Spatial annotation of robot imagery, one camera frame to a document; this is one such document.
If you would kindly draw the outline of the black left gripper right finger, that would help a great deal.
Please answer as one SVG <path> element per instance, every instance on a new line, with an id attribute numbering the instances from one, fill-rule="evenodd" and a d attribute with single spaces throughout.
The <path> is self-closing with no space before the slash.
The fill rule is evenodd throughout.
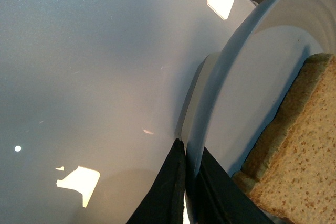
<path id="1" fill-rule="evenodd" d="M 273 223 L 205 148 L 196 178 L 197 223 Z"/>

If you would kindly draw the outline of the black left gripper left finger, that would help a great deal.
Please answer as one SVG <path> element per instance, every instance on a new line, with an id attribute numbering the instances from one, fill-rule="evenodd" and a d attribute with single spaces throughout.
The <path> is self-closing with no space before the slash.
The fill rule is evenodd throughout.
<path id="1" fill-rule="evenodd" d="M 183 223 L 186 157 L 175 139 L 149 192 L 127 223 Z"/>

